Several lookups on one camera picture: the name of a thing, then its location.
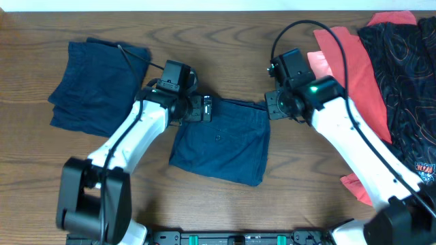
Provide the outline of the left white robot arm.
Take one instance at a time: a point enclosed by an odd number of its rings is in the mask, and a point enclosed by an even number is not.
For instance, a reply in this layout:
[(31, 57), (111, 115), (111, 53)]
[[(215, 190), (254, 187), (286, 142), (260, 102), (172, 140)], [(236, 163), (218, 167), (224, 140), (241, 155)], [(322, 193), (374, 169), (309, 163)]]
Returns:
[(131, 217), (131, 174), (168, 125), (210, 122), (213, 99), (146, 87), (129, 116), (87, 159), (63, 166), (56, 226), (98, 244), (145, 244), (147, 228)]

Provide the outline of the folded navy shorts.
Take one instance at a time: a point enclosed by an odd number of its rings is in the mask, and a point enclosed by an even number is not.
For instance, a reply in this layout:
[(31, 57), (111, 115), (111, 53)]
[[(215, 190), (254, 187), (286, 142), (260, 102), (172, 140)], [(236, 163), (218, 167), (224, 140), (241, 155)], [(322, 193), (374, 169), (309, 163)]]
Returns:
[(146, 48), (125, 42), (70, 42), (62, 81), (48, 98), (50, 124), (110, 137), (131, 112), (150, 60)]

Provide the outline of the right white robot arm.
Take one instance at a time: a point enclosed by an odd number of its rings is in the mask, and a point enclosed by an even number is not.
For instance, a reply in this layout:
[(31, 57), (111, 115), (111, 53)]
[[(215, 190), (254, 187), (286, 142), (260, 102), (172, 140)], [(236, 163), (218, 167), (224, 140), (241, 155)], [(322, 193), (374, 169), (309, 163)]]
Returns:
[(285, 79), (265, 94), (270, 119), (292, 118), (323, 135), (356, 174), (375, 216), (331, 229), (331, 244), (434, 244), (435, 188), (404, 166), (359, 115), (331, 76)]

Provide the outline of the black patterned shorts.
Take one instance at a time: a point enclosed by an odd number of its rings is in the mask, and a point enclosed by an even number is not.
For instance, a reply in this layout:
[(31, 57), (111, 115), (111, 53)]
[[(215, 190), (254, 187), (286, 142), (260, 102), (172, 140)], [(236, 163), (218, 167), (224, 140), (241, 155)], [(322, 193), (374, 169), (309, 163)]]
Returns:
[(423, 183), (435, 183), (435, 18), (358, 31), (387, 108), (394, 154)]

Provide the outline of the red orange shorts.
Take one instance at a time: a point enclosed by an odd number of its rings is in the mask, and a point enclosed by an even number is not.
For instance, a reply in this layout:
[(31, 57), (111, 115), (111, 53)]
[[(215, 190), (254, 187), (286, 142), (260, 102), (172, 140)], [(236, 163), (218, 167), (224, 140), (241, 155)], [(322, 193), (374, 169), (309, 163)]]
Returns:
[[(347, 59), (349, 96), (361, 117), (374, 133), (384, 142), (391, 144), (388, 129), (387, 109), (375, 80), (373, 66), (360, 38), (352, 35), (346, 27), (333, 27)], [(345, 84), (341, 51), (334, 38), (324, 29), (315, 30), (314, 36), (320, 47), (309, 52), (307, 58), (317, 79), (333, 76), (341, 85)]]

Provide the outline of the navy shorts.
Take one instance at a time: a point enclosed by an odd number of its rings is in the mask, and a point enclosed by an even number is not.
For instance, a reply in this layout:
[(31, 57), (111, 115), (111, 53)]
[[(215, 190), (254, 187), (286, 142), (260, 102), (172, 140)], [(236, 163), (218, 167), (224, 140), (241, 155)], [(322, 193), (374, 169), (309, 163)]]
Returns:
[(201, 176), (258, 186), (266, 170), (269, 141), (265, 102), (214, 98), (210, 122), (179, 127), (169, 164)]
[(50, 124), (110, 137), (131, 112), (150, 60), (146, 48), (125, 42), (70, 42), (62, 81), (48, 98)]

